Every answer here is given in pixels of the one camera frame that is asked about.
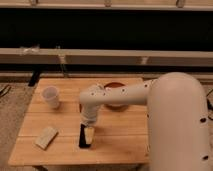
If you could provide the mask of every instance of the wooden tabletop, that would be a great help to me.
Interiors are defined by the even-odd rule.
[[[39,0],[37,7],[46,7],[46,8],[63,8],[66,7],[104,7],[106,0]],[[149,6],[149,7],[176,7],[177,0],[111,0],[112,7],[122,7],[122,5],[132,5],[132,6]],[[185,7],[201,8],[203,10],[212,8],[212,0],[184,0]],[[31,4],[29,0],[1,0],[0,6],[2,7],[30,7]]]
[[[41,79],[35,90],[14,149],[9,159],[12,166],[116,164],[148,162],[147,113],[145,106],[130,105],[124,111],[112,111],[104,105],[99,111],[93,144],[78,147],[81,90],[96,83],[134,84],[141,78],[69,78]],[[46,86],[59,88],[60,108],[50,109],[40,93]],[[35,145],[36,137],[47,127],[59,130],[58,136],[43,151]]]

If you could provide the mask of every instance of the floor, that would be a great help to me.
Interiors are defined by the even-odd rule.
[[[0,83],[0,89],[7,84]],[[34,171],[32,167],[10,167],[8,158],[15,143],[16,136],[24,118],[25,111],[30,103],[35,87],[28,87],[27,83],[9,83],[12,86],[10,92],[0,99],[0,171]],[[213,88],[212,85],[204,85],[206,92]],[[213,140],[213,121],[210,121],[210,137]],[[148,171],[144,165],[140,169],[138,165],[86,165],[47,167],[50,171]]]

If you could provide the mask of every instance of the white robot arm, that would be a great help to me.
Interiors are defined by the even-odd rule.
[[[190,75],[169,73],[110,90],[94,85],[81,92],[80,104],[86,126],[95,124],[102,104],[147,105],[150,170],[210,171],[205,92]]]

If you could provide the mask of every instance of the paper cup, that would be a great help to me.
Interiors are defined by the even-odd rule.
[[[53,109],[56,109],[59,107],[59,92],[58,89],[54,86],[46,87],[42,93],[42,98],[44,101]]]

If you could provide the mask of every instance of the small block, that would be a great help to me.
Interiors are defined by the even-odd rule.
[[[84,128],[86,144],[92,144],[92,140],[94,137],[95,129],[94,127],[86,127]]]
[[[57,134],[58,131],[55,128],[46,127],[42,131],[42,133],[36,138],[35,144],[45,150]]]

